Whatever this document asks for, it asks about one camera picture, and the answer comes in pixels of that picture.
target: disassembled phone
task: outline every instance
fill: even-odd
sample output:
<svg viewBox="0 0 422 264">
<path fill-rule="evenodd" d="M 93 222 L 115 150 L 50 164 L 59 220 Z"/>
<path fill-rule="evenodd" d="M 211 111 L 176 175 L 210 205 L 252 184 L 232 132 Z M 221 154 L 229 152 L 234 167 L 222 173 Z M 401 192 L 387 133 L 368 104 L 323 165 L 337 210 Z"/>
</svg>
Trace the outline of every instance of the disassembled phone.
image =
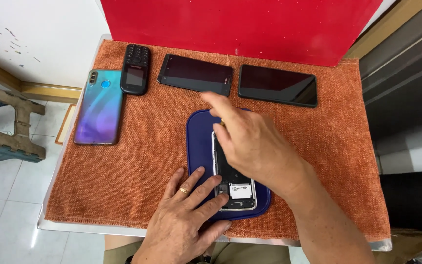
<svg viewBox="0 0 422 264">
<path fill-rule="evenodd" d="M 225 193 L 229 201 L 220 211 L 253 210 L 256 208 L 255 181 L 238 172 L 227 163 L 226 156 L 218 138 L 212 132 L 214 174 L 222 177 L 221 183 L 214 188 L 215 195 Z"/>
<path fill-rule="evenodd" d="M 117 143 L 123 100 L 120 76 L 120 70 L 91 70 L 79 109 L 74 143 L 79 145 Z"/>
<path fill-rule="evenodd" d="M 130 44 L 126 46 L 121 70 L 121 90 L 126 94 L 143 95 L 147 91 L 150 50 Z"/>
<path fill-rule="evenodd" d="M 317 84 L 312 74 L 243 64 L 239 97 L 297 106 L 317 106 Z"/>
<path fill-rule="evenodd" d="M 211 91 L 229 96 L 232 67 L 167 54 L 157 81 L 197 92 Z"/>
</svg>

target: red board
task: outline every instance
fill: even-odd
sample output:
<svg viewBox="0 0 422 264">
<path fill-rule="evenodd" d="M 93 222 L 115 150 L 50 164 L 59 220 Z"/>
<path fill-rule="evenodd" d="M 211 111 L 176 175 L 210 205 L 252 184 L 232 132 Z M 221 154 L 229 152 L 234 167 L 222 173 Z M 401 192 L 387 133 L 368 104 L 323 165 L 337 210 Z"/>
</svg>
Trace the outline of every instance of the red board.
<svg viewBox="0 0 422 264">
<path fill-rule="evenodd" d="M 101 0 L 114 40 L 335 66 L 382 0 Z"/>
</svg>

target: khaki pants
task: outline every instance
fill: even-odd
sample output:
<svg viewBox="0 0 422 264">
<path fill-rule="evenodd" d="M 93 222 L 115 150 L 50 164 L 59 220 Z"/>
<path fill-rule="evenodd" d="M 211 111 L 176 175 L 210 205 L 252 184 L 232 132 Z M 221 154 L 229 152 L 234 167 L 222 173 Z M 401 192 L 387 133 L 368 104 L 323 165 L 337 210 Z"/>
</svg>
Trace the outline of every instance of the khaki pants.
<svg viewBox="0 0 422 264">
<path fill-rule="evenodd" d="M 104 264 L 124 264 L 142 241 L 104 251 Z M 189 264 L 207 264 L 198 257 Z M 210 264 L 290 264 L 287 246 L 217 242 Z"/>
</svg>

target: fingerprint sensor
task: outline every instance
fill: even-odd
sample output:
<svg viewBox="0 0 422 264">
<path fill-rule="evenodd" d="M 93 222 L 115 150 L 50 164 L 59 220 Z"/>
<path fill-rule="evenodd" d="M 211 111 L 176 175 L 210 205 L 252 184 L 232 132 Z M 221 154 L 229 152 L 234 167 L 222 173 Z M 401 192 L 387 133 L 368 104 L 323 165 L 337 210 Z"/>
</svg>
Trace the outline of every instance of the fingerprint sensor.
<svg viewBox="0 0 422 264">
<path fill-rule="evenodd" d="M 104 88 L 107 88 L 110 86 L 110 81 L 103 81 L 100 85 Z"/>
</svg>

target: gradient phone back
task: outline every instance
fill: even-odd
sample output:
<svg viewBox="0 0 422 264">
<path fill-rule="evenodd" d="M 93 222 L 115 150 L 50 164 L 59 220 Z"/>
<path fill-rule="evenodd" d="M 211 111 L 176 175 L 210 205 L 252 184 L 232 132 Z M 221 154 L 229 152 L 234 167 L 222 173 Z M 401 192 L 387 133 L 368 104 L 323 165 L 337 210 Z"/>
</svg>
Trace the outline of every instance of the gradient phone back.
<svg viewBox="0 0 422 264">
<path fill-rule="evenodd" d="M 91 70 L 74 131 L 74 143 L 117 143 L 123 100 L 120 77 L 120 70 Z"/>
</svg>

